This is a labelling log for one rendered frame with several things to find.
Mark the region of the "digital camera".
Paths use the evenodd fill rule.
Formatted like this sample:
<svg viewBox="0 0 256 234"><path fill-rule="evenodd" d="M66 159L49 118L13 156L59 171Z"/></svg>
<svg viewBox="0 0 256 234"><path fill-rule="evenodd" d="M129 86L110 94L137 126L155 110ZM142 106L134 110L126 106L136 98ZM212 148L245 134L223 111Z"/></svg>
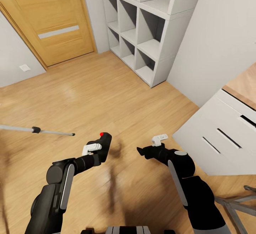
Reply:
<svg viewBox="0 0 256 234"><path fill-rule="evenodd" d="M100 150L91 151L91 153L103 155L101 162L104 163L108 155L112 136L107 132L100 133L100 136L101 136L100 139L97 139L96 141L89 141L87 145L94 144L94 143L99 143L100 145L102 145L102 148Z"/></svg>

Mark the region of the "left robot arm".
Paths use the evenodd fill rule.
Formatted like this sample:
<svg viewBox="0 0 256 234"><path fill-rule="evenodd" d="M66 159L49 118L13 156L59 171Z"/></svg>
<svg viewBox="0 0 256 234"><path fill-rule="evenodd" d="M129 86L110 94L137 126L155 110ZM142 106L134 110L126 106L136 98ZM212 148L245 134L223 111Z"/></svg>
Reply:
<svg viewBox="0 0 256 234"><path fill-rule="evenodd" d="M32 203L31 219L25 234L60 234L73 177L101 165L103 155L91 153L101 148L99 143L85 145L80 158L62 159L52 163L46 174L48 185L42 188Z"/></svg>

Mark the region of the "camera tripod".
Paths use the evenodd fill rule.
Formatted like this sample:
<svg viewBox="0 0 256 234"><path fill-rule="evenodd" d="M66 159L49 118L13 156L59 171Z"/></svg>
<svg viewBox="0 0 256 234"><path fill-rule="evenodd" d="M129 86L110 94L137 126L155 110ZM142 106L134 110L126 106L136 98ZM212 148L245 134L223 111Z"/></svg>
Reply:
<svg viewBox="0 0 256 234"><path fill-rule="evenodd" d="M64 134L64 135L75 136L75 134L69 134L69 133L54 132L54 131L44 131L44 130L41 130L39 127L32 127L32 129L30 129L30 128L23 128L23 127L0 125L0 129L16 130L16 131L30 131L32 133L50 133L50 134Z"/></svg>

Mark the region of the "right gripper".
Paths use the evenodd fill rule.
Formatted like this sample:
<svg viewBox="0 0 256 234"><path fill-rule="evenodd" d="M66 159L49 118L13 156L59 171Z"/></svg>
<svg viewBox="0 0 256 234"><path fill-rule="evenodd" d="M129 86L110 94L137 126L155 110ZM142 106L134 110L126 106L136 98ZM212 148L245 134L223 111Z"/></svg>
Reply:
<svg viewBox="0 0 256 234"><path fill-rule="evenodd" d="M160 153L165 149L165 144L161 143L161 146L147 146L144 148L137 147L138 152L141 156L145 156L146 159L156 158L158 161L160 160Z"/></svg>

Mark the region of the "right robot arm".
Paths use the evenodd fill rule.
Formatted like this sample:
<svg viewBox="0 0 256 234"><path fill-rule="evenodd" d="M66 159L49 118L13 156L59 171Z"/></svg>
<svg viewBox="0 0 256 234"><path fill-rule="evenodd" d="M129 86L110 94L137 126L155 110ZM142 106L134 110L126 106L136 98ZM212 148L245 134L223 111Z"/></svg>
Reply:
<svg viewBox="0 0 256 234"><path fill-rule="evenodd" d="M209 185L195 173L193 159L185 151L166 149L162 140L168 139L167 134L153 136L152 146L137 147L141 156L146 159L156 158L169 167L172 178L188 211L194 234L231 234L220 211L216 208L215 198Z"/></svg>

